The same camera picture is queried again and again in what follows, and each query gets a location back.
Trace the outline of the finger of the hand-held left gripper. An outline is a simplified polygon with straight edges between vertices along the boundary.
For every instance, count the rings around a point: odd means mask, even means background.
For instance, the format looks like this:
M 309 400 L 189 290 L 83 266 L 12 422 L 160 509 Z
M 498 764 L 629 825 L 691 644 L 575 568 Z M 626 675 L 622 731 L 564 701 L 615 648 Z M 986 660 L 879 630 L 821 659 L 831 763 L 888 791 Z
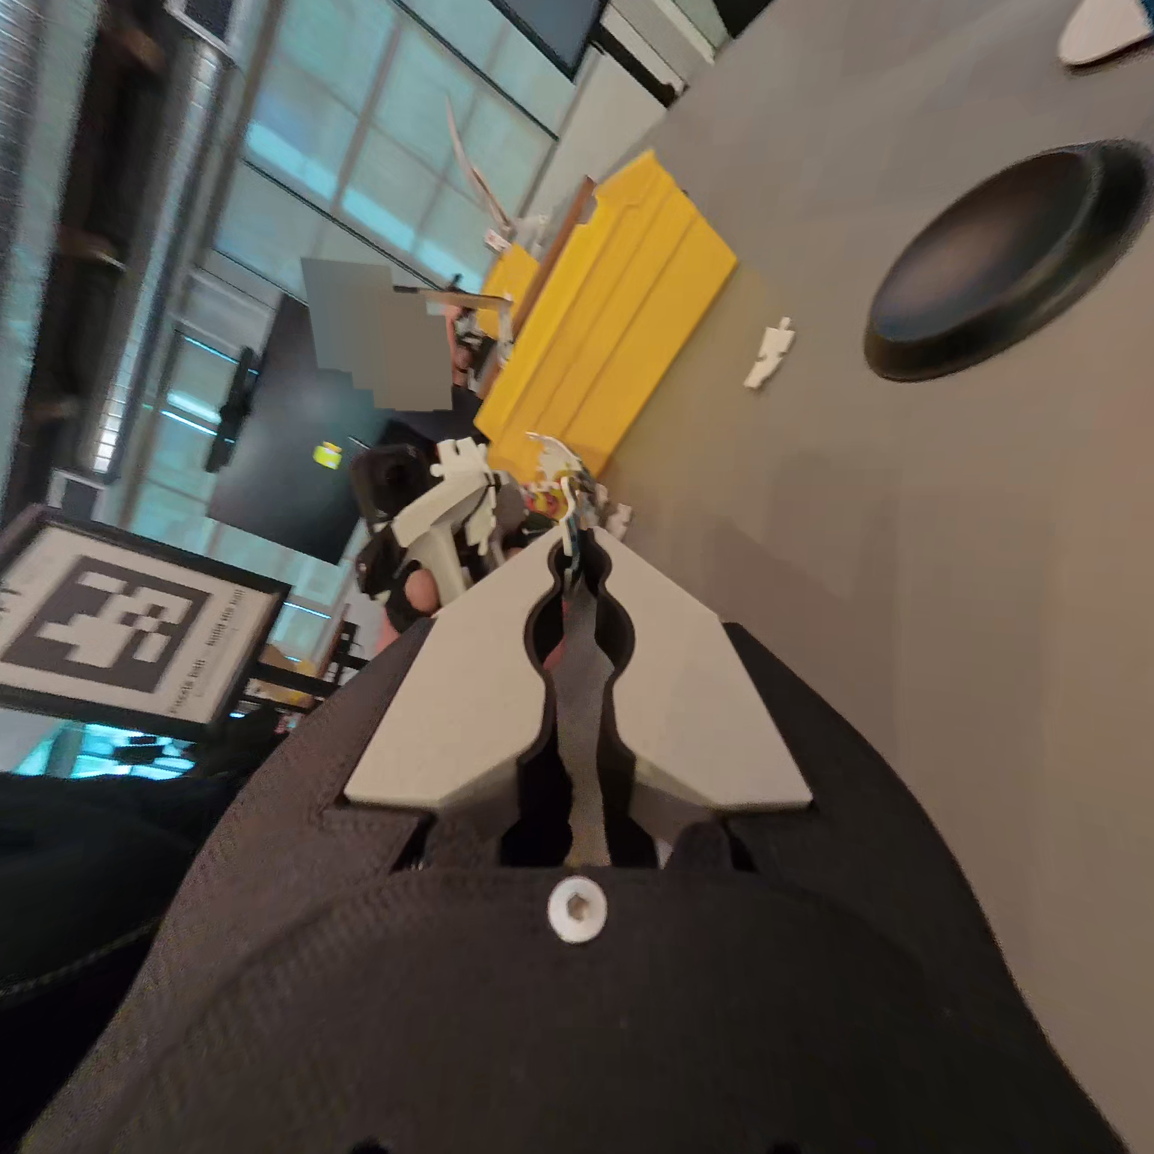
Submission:
M 506 487 L 505 481 L 486 483 L 467 514 L 467 556 L 484 567 L 501 567 L 505 561 L 500 545 L 500 501 Z
M 494 483 L 493 473 L 450 473 L 442 477 L 394 517 L 397 546 L 413 547 L 417 539 L 443 523 L 460 525 L 478 512 Z

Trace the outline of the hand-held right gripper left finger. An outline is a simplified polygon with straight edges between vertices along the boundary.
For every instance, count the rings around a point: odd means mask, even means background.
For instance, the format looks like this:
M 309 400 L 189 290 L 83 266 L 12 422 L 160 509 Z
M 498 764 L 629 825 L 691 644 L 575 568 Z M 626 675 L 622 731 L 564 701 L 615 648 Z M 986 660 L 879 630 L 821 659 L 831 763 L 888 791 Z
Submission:
M 344 786 L 362 807 L 468 826 L 504 863 L 560 863 L 572 782 L 557 752 L 561 528 L 439 611 Z

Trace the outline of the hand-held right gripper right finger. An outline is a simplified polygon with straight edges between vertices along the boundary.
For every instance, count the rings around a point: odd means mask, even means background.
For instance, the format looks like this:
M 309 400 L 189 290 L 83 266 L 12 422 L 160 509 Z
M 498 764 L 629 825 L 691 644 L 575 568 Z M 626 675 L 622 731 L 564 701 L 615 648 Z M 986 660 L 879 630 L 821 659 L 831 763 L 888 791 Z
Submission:
M 799 813 L 813 793 L 721 619 L 604 529 L 583 539 L 609 663 L 596 771 L 612 863 L 656 863 L 689 828 Z

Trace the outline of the colourful puzzle ball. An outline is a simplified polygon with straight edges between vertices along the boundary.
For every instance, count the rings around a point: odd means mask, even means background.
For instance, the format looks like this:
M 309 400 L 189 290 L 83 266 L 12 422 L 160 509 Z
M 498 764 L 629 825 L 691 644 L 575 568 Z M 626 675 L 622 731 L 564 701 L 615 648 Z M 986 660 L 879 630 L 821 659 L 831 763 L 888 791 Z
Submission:
M 537 470 L 523 486 L 527 508 L 559 525 L 576 529 L 608 529 L 614 505 L 583 459 L 554 437 L 530 432 L 537 451 Z

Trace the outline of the person's left hand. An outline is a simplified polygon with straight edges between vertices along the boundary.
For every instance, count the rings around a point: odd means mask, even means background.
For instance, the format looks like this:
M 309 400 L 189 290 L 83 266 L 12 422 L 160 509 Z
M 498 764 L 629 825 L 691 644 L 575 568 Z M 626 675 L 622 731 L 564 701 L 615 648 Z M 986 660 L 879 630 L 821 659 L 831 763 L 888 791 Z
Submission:
M 380 655 L 409 627 L 440 611 L 440 598 L 434 576 L 421 568 L 412 571 L 402 587 L 390 594 L 384 604 L 381 628 L 376 646 Z

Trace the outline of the large black screen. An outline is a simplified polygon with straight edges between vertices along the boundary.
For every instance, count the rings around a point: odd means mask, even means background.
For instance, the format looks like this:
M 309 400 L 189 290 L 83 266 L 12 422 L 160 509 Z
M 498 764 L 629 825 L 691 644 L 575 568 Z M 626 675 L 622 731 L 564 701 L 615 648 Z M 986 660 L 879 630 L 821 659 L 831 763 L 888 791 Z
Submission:
M 376 336 L 366 370 L 383 377 L 384 399 L 355 387 L 340 370 L 315 362 L 307 307 L 282 296 L 263 351 L 255 361 L 258 385 L 234 454 L 215 473 L 208 516 L 215 523 L 328 565 L 340 562 L 359 513 L 351 462 L 406 431 L 398 411 L 443 411 L 451 404 L 451 369 L 443 318 L 407 297 L 369 310 Z M 336 472 L 313 462 L 313 448 L 336 443 Z

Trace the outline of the black webcam bar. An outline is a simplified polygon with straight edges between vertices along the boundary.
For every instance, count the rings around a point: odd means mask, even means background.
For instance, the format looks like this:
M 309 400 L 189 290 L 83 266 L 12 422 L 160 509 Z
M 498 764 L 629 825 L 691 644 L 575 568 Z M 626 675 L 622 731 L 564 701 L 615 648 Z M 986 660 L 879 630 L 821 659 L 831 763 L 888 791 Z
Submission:
M 221 472 L 229 465 L 236 451 L 243 426 L 250 418 L 258 385 L 255 361 L 254 350 L 248 347 L 240 350 L 233 378 L 219 409 L 215 433 L 206 454 L 204 473 L 215 475 Z

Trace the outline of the small yellow bin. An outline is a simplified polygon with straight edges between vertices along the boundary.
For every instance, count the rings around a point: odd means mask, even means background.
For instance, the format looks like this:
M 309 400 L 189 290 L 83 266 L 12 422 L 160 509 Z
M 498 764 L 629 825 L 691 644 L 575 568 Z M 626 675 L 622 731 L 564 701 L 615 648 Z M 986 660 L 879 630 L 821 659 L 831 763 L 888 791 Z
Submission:
M 480 293 L 512 301 L 516 312 L 538 274 L 538 260 L 522 245 L 509 245 L 493 263 Z

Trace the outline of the yellow plastic bin stack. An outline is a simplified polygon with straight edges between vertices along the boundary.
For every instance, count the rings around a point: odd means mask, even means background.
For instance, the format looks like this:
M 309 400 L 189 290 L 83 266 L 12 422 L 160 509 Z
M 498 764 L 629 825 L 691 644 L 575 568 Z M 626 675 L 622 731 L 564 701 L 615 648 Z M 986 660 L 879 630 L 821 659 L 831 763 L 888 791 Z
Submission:
M 604 470 L 739 264 L 652 150 L 594 201 L 475 418 L 489 465 L 523 484 L 534 435 Z

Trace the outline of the framed black and white sign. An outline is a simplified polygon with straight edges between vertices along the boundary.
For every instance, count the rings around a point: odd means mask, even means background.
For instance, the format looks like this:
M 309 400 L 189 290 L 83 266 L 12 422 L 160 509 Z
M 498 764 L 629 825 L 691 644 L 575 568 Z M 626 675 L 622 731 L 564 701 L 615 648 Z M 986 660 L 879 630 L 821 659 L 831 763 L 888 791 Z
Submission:
M 1 703 L 203 741 L 255 672 L 291 587 L 31 508 L 1 538 Z

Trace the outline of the wooden edged table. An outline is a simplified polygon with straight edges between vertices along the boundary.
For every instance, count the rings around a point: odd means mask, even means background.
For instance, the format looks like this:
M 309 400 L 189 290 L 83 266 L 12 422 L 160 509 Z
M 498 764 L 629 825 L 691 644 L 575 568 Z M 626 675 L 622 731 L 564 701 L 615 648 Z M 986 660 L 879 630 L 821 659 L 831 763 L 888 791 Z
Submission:
M 553 268 L 567 246 L 576 226 L 586 222 L 596 208 L 597 181 L 585 176 L 571 196 L 564 211 L 550 219 L 544 230 L 542 251 L 538 260 L 538 270 L 545 278 L 550 277 Z

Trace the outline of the black screen on stand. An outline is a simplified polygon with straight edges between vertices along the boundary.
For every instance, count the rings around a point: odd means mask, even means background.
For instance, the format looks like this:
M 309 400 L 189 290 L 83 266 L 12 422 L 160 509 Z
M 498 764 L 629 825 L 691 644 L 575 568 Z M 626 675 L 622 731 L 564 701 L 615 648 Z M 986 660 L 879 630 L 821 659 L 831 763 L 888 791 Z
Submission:
M 578 76 L 604 2 L 397 2 L 473 64 L 497 34 L 515 32 L 565 80 Z

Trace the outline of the black round stand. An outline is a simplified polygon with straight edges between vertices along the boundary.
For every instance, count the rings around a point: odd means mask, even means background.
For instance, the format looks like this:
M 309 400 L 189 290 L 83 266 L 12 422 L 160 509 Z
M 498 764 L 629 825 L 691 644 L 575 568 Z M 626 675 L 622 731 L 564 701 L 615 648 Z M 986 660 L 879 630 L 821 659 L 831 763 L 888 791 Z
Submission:
M 861 350 L 892 382 L 945 378 L 1026 341 L 1103 281 L 1151 219 L 1151 149 L 1096 139 L 969 189 L 895 257 Z

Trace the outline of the white rounded object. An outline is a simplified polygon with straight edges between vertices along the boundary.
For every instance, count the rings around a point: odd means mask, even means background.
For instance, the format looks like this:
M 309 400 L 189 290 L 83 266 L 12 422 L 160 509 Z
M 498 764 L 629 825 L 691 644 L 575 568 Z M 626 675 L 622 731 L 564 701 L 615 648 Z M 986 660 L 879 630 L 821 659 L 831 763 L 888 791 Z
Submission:
M 1057 38 L 1057 62 L 1088 68 L 1151 40 L 1151 2 L 1078 2 Z

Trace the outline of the silver ventilation duct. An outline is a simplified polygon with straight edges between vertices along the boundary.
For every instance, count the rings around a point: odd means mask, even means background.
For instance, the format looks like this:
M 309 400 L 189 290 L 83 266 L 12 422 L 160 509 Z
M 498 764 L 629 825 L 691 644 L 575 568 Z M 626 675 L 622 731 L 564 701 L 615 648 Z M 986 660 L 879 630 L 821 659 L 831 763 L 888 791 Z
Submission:
M 79 453 L 98 484 L 115 483 L 137 425 L 171 300 L 189 263 L 203 216 L 200 201 L 211 148 L 236 76 L 228 53 L 167 12 L 171 50 L 163 94 L 137 137 L 122 186 L 137 197 L 134 223 L 97 362 Z
M 1 3 L 1 490 L 16 454 L 42 259 L 30 234 L 35 208 L 34 132 L 50 40 L 50 3 Z

